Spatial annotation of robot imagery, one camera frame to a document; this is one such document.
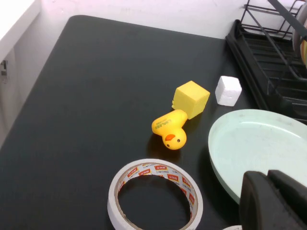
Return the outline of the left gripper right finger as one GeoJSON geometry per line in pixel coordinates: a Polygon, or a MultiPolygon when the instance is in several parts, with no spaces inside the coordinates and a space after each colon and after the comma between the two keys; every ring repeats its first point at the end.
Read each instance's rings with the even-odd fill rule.
{"type": "Polygon", "coordinates": [[[304,185],[279,170],[269,170],[268,178],[296,214],[307,214],[307,188],[304,185]]]}

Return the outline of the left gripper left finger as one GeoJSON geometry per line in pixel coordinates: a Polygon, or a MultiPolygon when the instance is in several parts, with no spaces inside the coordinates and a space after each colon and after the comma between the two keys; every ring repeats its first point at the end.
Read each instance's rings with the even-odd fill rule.
{"type": "Polygon", "coordinates": [[[296,214],[268,174],[247,171],[243,176],[239,216],[244,230],[305,230],[307,215],[296,214]]]}

